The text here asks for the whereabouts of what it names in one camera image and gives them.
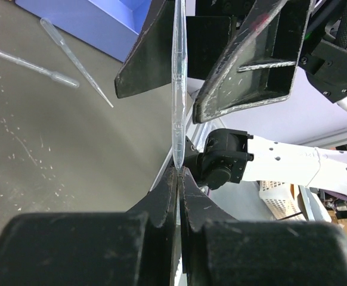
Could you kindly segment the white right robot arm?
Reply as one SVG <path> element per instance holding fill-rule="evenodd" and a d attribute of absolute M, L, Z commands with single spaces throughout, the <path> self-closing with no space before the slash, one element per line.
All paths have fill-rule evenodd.
<path fill-rule="evenodd" d="M 270 141 L 217 129 L 205 150 L 185 153 L 187 116 L 202 124 L 287 100 L 296 69 L 330 101 L 347 98 L 347 1 L 151 1 L 114 80 L 118 98 L 170 85 L 172 155 L 196 182 L 273 181 L 347 197 L 347 151 Z"/>

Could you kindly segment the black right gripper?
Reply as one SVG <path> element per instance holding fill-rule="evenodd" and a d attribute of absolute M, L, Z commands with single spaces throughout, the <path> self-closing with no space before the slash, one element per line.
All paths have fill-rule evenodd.
<path fill-rule="evenodd" d="M 171 83 L 174 9 L 150 2 L 114 79 L 119 99 Z M 193 122 L 287 100 L 297 66 L 331 102 L 347 97 L 347 1 L 311 10 L 312 1 L 200 1 L 187 18 L 188 75 L 205 80 Z"/>

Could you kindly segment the blue plastic box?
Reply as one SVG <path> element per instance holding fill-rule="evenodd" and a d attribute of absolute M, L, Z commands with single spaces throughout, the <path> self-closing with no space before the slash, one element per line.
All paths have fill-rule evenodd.
<path fill-rule="evenodd" d="M 147 16 L 150 0 L 19 0 L 16 5 L 123 62 Z"/>

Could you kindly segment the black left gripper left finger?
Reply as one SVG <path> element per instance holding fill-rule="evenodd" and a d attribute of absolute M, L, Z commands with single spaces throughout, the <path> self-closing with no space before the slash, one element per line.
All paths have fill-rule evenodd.
<path fill-rule="evenodd" d="M 173 285 L 175 266 L 176 169 L 165 170 L 157 185 L 129 209 L 129 230 L 137 250 L 135 285 Z"/>

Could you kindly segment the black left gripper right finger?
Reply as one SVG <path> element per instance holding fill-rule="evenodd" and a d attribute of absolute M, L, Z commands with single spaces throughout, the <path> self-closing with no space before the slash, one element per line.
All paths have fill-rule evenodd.
<path fill-rule="evenodd" d="M 237 220 L 201 192 L 188 168 L 179 175 L 179 210 L 188 285 L 216 285 L 226 268 L 222 255 L 238 235 Z"/>

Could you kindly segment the clear plastic pipette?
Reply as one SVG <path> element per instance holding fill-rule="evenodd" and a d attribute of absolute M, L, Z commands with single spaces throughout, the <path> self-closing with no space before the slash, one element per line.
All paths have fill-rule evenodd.
<path fill-rule="evenodd" d="M 179 0 L 175 1 L 171 52 L 172 156 L 176 170 L 181 170 L 185 157 L 187 70 L 186 1 Z"/>
<path fill-rule="evenodd" d="M 41 18 L 40 24 L 47 32 L 47 34 L 51 37 L 51 39 L 64 51 L 64 53 L 68 56 L 70 61 L 76 66 L 76 68 L 82 73 L 85 79 L 90 83 L 90 85 L 96 90 L 96 92 L 102 97 L 102 99 L 113 108 L 114 105 L 107 98 L 103 90 L 100 88 L 98 83 L 94 80 L 94 78 L 88 73 L 86 68 L 79 61 L 77 56 L 72 52 L 69 46 L 66 44 L 65 39 L 62 37 L 60 32 L 55 28 L 55 26 L 47 19 Z"/>
<path fill-rule="evenodd" d="M 11 55 L 11 54 L 4 52 L 4 51 L 1 51 L 1 50 L 0 50 L 0 58 L 5 59 L 5 60 L 12 62 L 14 64 L 17 64 L 19 66 L 25 67 L 27 69 L 33 70 L 35 72 L 38 72 L 44 76 L 48 76 L 53 81 L 64 84 L 64 85 L 69 86 L 71 88 L 78 88 L 80 86 L 80 83 L 77 80 L 72 79 L 71 77 L 63 75 L 57 71 L 48 70 L 44 67 L 38 66 L 38 65 L 33 64 L 27 60 L 24 60 L 20 57 L 16 57 L 14 55 Z"/>

